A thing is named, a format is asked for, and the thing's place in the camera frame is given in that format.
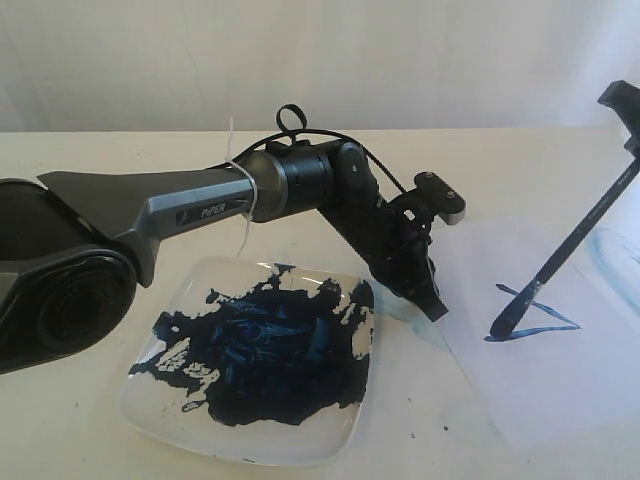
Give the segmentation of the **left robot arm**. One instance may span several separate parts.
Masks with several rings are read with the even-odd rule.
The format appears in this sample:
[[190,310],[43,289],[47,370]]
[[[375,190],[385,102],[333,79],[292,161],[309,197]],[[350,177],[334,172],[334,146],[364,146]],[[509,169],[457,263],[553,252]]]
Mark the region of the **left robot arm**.
[[431,224],[457,223],[464,200],[422,172],[392,200],[360,144],[266,140],[222,165],[143,174],[55,171],[1,183],[1,369],[78,353],[108,335],[160,244],[245,215],[265,223],[316,210],[373,277],[429,319],[445,313],[428,255]]

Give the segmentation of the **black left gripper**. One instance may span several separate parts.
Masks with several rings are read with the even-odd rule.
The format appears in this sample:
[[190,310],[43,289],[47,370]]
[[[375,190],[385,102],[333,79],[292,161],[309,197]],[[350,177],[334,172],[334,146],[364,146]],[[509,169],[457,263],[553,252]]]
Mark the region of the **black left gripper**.
[[412,302],[429,320],[448,312],[433,278],[425,236],[381,195],[372,201],[333,199],[319,212],[379,283]]

